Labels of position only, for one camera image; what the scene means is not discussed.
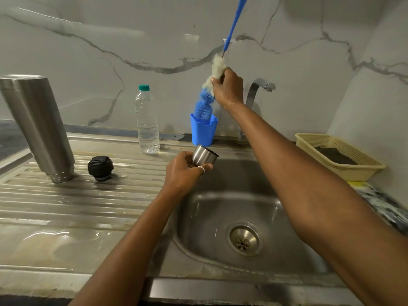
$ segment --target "blue brush handle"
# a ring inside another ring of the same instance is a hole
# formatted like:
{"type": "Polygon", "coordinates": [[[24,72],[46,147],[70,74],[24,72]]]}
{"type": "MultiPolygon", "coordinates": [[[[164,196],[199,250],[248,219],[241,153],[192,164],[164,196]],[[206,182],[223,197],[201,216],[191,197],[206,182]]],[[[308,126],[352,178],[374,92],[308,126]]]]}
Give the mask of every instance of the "blue brush handle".
{"type": "Polygon", "coordinates": [[[242,9],[244,8],[246,2],[247,0],[239,0],[237,12],[235,13],[235,18],[234,18],[234,22],[232,23],[230,34],[228,34],[227,40],[225,41],[225,44],[224,44],[224,52],[227,51],[228,49],[229,43],[232,38],[232,33],[234,32],[234,29],[235,29],[235,25],[237,24],[239,16],[241,15],[242,9]]]}

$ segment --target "faucet spout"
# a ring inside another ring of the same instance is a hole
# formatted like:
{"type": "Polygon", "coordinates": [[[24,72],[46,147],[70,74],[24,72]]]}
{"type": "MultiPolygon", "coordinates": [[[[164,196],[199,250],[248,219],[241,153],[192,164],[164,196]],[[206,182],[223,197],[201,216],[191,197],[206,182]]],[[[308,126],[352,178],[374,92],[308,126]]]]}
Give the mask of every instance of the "faucet spout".
{"type": "MultiPolygon", "coordinates": [[[[254,82],[251,84],[251,87],[249,87],[248,91],[248,96],[246,97],[246,102],[245,105],[252,109],[255,101],[255,96],[256,93],[258,92],[259,87],[263,88],[264,91],[271,92],[276,89],[276,86],[274,83],[267,82],[266,80],[262,78],[257,78],[254,80],[254,82]]],[[[244,133],[241,131],[241,128],[238,128],[238,143],[240,144],[246,144],[248,141],[245,138],[244,133]]]]}

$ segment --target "person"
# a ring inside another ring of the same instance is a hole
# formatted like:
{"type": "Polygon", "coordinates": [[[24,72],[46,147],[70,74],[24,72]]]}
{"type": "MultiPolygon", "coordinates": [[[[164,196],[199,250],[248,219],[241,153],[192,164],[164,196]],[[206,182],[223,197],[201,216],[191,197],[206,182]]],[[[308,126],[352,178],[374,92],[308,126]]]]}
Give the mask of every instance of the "person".
{"type": "MultiPolygon", "coordinates": [[[[243,103],[230,68],[212,79],[215,98],[245,133],[298,236],[319,253],[365,305],[406,305],[408,239],[386,225],[344,180],[281,135],[243,103]]],[[[163,189],[71,301],[135,305],[162,230],[211,164],[189,167],[191,152],[168,164],[163,189]]]]}

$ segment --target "basket rim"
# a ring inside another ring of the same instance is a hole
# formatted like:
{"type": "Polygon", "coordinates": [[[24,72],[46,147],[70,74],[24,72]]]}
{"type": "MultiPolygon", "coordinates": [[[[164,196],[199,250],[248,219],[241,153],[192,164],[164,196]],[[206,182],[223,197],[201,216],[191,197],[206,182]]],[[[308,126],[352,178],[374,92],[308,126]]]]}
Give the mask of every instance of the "basket rim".
{"type": "Polygon", "coordinates": [[[368,153],[364,152],[363,150],[361,150],[360,148],[355,147],[354,145],[346,142],[344,139],[339,138],[338,136],[335,135],[330,135],[330,134],[318,134],[318,133],[296,133],[295,134],[296,139],[302,141],[303,143],[307,144],[309,147],[311,147],[311,149],[313,150],[313,152],[317,155],[319,155],[319,157],[323,158],[325,161],[327,161],[329,164],[333,165],[333,166],[337,166],[337,167],[341,167],[341,168],[345,168],[345,169],[385,169],[387,166],[378,161],[377,159],[371,157],[368,153]],[[328,136],[330,138],[334,138],[334,139],[338,139],[350,146],[352,146],[354,149],[358,150],[359,152],[365,154],[366,156],[368,156],[369,158],[373,159],[374,161],[377,161],[378,163],[380,163],[379,165],[360,165],[360,164],[340,164],[340,163],[336,163],[332,160],[330,160],[328,157],[326,157],[324,154],[320,153],[319,151],[317,151],[312,145],[310,145],[308,142],[306,142],[301,135],[316,135],[316,136],[328,136]]]}

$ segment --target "brush holder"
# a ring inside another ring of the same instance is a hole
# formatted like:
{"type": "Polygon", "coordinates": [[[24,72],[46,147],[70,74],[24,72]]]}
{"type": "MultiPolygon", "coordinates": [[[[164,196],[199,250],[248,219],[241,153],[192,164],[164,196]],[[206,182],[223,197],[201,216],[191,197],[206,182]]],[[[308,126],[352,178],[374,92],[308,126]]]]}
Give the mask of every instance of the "brush holder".
{"type": "Polygon", "coordinates": [[[211,119],[209,123],[205,123],[199,119],[190,115],[191,118],[191,136],[194,145],[202,145],[208,147],[212,144],[215,129],[217,128],[218,119],[213,114],[211,114],[211,119]]]}

